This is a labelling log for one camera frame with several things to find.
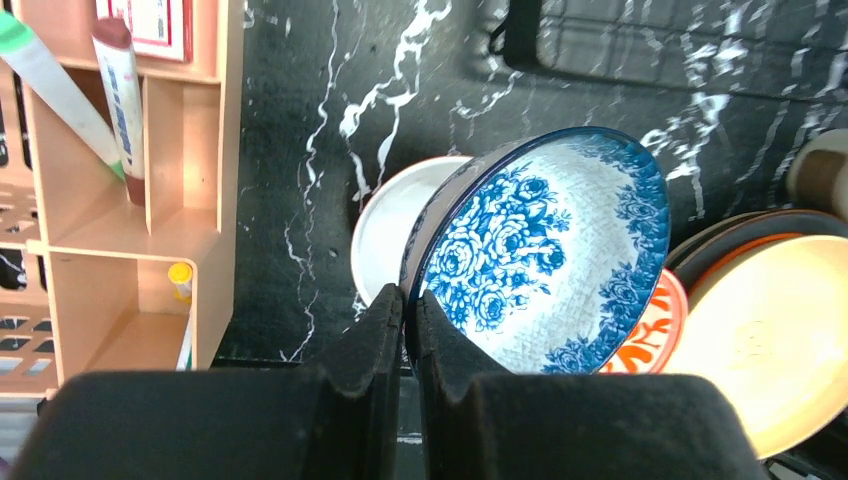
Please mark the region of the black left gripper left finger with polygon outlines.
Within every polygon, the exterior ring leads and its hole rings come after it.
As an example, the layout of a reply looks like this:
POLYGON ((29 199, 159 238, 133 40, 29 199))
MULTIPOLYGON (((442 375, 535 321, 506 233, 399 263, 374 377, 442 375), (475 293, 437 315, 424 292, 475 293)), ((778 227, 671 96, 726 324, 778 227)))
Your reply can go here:
POLYGON ((388 479, 403 296, 291 369, 77 376, 43 409, 13 479, 388 479))

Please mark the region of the blue floral bowl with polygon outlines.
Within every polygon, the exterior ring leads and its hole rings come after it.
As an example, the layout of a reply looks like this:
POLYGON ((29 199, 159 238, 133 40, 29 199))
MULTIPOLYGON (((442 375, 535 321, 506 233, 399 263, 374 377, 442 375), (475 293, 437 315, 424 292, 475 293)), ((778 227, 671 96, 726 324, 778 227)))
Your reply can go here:
POLYGON ((431 195, 401 257, 409 305, 515 373, 599 371, 647 309, 671 236, 664 175, 635 138, 553 131, 475 157, 431 195))

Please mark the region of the black wire dish rack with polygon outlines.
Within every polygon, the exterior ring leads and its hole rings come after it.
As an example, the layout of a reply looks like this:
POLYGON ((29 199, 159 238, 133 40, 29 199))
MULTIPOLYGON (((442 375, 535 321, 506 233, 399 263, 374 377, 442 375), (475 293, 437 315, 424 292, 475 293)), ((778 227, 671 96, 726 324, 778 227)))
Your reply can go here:
POLYGON ((843 1, 512 1, 488 49, 513 69, 567 80, 847 100, 843 1))

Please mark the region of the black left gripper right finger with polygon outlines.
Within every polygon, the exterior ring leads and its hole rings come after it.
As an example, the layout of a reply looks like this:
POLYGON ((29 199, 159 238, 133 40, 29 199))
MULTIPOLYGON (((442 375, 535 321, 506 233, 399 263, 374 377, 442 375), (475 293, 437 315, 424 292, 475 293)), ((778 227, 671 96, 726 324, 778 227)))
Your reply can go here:
POLYGON ((430 293, 405 309, 432 479, 762 479, 729 401, 679 374, 514 374, 430 293))

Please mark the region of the white bowl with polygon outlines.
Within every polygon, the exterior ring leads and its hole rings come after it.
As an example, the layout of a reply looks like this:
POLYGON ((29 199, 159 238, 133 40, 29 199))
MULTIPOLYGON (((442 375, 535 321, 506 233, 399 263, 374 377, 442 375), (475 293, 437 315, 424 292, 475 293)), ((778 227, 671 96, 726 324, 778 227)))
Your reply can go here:
POLYGON ((418 162, 391 177, 362 210, 352 234, 351 273, 368 306, 386 283, 398 280, 402 252, 412 226, 436 189, 468 156, 418 162))

